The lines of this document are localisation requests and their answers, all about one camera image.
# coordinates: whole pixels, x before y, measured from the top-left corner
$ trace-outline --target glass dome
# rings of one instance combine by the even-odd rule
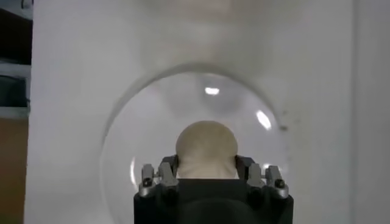
[[[283,130],[266,103],[230,77],[218,71],[163,74],[130,90],[129,100],[120,100],[123,107],[108,122],[101,156],[102,194],[115,223],[133,223],[133,196],[143,164],[156,170],[163,157],[183,145],[177,141],[184,129],[199,121],[221,124],[233,133],[235,141],[220,141],[236,142],[236,149],[223,146],[220,152],[237,150],[263,167],[279,166],[287,177]]]

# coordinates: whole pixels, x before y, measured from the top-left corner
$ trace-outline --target screw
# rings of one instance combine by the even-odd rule
[[[286,183],[282,179],[275,180],[275,187],[277,188],[284,188],[286,186]]]
[[[144,186],[144,187],[150,187],[150,186],[152,186],[152,183],[153,183],[153,181],[152,181],[152,179],[151,178],[145,178],[143,181],[142,181],[142,185]]]

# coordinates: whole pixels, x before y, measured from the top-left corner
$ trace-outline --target white wall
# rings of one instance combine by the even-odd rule
[[[144,74],[193,60],[240,74],[288,127],[295,222],[349,223],[352,0],[259,1],[258,23],[232,26],[173,26],[141,2],[36,2],[25,223],[110,223],[111,109]]]
[[[390,223],[390,1],[356,1],[354,223]]]

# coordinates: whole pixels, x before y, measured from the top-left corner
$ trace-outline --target white backdrop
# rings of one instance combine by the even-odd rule
[[[241,2],[35,3],[26,224],[112,223],[99,187],[111,110],[138,78],[191,61],[239,74],[288,128],[295,222],[350,222],[352,0]]]

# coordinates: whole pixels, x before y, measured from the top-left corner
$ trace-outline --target beige ball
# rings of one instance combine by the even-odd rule
[[[215,121],[188,126],[176,142],[180,178],[236,178],[234,134]]]

